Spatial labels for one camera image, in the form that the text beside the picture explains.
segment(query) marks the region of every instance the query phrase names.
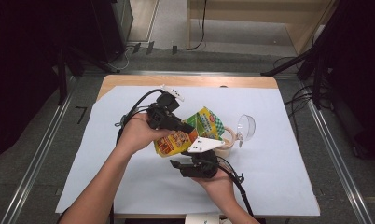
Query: clear glass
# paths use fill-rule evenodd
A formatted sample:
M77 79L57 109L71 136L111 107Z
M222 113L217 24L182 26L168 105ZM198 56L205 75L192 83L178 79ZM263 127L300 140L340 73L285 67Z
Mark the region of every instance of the clear glass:
M240 142L249 141L255 133L255 120L249 115L242 115L237 125L237 139Z

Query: black tripod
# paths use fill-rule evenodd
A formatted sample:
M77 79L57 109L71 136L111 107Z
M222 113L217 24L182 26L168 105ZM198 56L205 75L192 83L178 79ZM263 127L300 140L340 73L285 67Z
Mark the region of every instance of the black tripod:
M99 60L91 57L89 54L81 49L78 49L71 44L71 29L67 28L67 23L70 22L61 19L62 12L55 9L50 2L46 1L29 1L29 4L23 3L24 8L34 8L37 15L38 27L41 27L41 32L49 37L48 51L49 54L57 57L59 87L60 87L60 100L59 105L63 103L67 95L66 72L65 66L68 65L74 77L82 76L84 68L79 59L88 61L96 67L102 69L106 73L113 73L113 71L106 65L100 63Z
M349 1L340 0L337 9L330 18L323 32L318 36L313 46L299 55L298 57L270 70L269 72L260 73L264 77L273 77L285 69L293 66L301 61L304 61L303 65L298 70L298 78L300 80L306 80L311 73L314 72L314 82L312 90L312 100L315 106L320 109L320 88L322 75L326 72L329 67L328 53L331 51L332 34L338 32L342 26L342 21L345 19L345 12L348 10Z

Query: white tabletop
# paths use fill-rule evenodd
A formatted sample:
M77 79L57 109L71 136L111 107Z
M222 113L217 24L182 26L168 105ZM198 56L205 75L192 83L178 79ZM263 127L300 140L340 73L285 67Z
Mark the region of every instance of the white tabletop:
M89 184L115 146L122 115L145 93L156 87L118 86L93 107L90 121L67 178L56 213L62 213ZM236 143L228 161L243 173L252 210L257 217L318 217L320 210L301 158L295 136L277 89L174 87L185 102L174 113L186 119L204 106L212 110L225 126L237 127L240 115L256 121L253 138L238 148ZM158 94L141 105L155 102ZM136 153L126 170L115 199L115 213L124 215L181 215L216 213L202 187L182 177L169 160L153 145ZM245 208L240 192L239 204Z

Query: forearm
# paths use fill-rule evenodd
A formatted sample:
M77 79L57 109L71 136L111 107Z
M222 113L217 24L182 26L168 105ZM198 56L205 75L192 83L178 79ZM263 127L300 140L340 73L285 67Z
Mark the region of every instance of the forearm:
M60 223L105 223L131 156L114 150Z
M233 224L259 223L245 210L243 210L237 203L228 203L227 205L223 205L220 210Z

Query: table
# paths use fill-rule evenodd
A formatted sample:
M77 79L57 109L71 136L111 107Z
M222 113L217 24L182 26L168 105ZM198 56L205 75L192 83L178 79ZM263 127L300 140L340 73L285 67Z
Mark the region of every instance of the table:
M301 54L334 10L335 0L208 0L206 20L285 23L297 54ZM202 19L204 0L187 2L187 48L190 19Z
M243 113L256 119L257 130L253 139L244 143L242 148L234 146L228 157L237 172L244 173L243 187L256 217L320 215L275 79L117 75L104 79L57 213L70 206L113 149L118 132L113 124L143 94L161 84L174 86L185 96L185 102L174 111L181 119L197 112L202 104L213 109L228 126L237 125ZM156 98L157 95L143 101L143 105ZM184 217L186 213L219 213L205 191L189 178L182 177L169 163L169 159L183 157L176 155L163 159L155 153L153 146L137 152L115 198L117 217ZM244 207L240 193L235 193Z

